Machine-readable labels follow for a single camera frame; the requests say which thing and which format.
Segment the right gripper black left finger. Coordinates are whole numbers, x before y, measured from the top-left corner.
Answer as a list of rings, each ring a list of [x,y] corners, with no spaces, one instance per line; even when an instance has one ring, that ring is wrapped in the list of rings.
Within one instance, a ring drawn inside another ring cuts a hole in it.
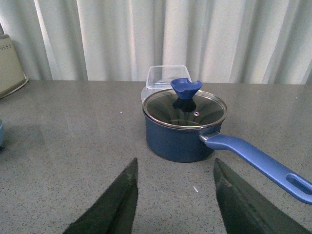
[[[65,234],[130,234],[138,200],[138,163],[133,158],[98,200]]]

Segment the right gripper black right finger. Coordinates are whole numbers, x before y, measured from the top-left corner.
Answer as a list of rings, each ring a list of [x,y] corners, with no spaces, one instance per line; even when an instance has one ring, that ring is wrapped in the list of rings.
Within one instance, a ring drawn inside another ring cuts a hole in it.
[[[214,161],[216,198],[229,234],[310,234],[222,160]]]

